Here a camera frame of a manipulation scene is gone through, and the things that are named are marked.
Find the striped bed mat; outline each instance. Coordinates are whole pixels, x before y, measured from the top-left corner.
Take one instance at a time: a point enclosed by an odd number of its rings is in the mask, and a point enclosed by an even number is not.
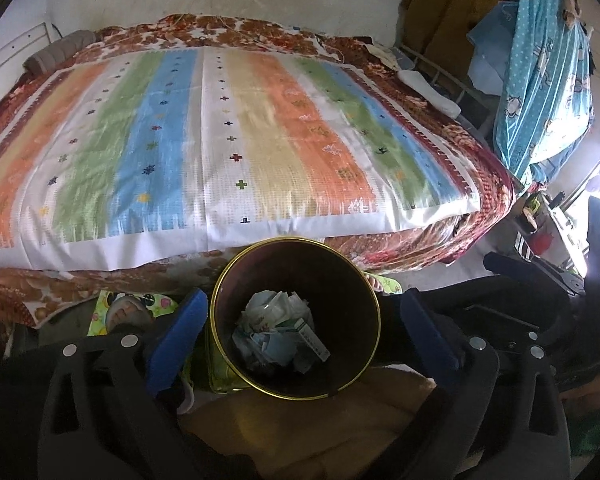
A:
[[[0,267],[115,270],[480,210],[471,162],[352,66],[195,47],[76,64],[0,135]]]

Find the trash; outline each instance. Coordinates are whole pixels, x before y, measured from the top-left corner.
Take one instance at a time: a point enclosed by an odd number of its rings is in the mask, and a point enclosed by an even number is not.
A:
[[[263,290],[247,303],[232,339],[249,370],[271,375],[293,365],[305,374],[331,355],[314,330],[311,310],[296,293]]]

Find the trash can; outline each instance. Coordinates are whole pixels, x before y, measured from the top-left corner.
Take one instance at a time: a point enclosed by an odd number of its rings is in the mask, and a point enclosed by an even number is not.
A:
[[[315,333],[331,355],[306,374],[286,368],[271,377],[254,374],[232,342],[247,302],[267,289],[308,301]],[[222,356],[251,386],[281,399],[314,400],[343,390],[369,366],[380,339],[380,307],[362,272],[342,254],[306,238],[280,237],[229,263],[211,298],[210,326]]]

